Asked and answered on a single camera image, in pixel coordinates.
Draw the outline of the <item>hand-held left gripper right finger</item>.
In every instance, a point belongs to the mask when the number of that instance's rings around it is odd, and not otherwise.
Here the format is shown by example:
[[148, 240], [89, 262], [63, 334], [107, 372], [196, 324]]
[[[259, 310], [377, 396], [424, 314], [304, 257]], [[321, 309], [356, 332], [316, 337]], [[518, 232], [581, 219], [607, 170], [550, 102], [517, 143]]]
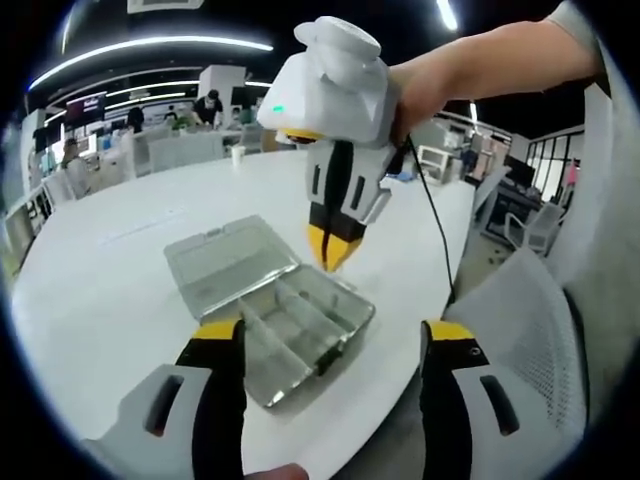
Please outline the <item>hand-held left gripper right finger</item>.
[[422, 322], [420, 354], [424, 478], [543, 479], [582, 440], [583, 405], [558, 413], [466, 327]]

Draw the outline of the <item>person's left hand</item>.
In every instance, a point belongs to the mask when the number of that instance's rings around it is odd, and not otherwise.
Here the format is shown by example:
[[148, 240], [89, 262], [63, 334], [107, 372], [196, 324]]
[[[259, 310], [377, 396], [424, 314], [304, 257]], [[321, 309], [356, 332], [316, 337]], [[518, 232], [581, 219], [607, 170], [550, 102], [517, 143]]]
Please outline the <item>person's left hand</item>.
[[308, 480], [307, 471], [297, 463], [247, 474], [245, 480]]

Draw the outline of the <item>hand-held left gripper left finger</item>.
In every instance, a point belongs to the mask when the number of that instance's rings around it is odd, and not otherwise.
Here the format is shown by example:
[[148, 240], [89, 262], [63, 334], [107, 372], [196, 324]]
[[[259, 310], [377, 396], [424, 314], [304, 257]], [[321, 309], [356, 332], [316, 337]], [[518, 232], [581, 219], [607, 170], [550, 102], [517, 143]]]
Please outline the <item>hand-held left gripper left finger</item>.
[[241, 479], [245, 323], [201, 326], [177, 361], [121, 400], [114, 424], [85, 448], [116, 479]]

